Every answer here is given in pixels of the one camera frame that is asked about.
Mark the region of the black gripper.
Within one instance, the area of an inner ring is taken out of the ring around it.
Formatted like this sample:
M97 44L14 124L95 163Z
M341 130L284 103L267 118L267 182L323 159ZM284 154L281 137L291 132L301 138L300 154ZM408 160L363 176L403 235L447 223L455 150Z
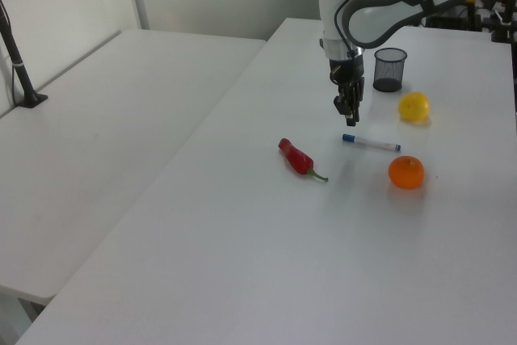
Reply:
M340 115L345 115L347 126L355 127L359 122L360 99L364 96L364 57L329 60L329 63L330 80L338 87L334 105Z

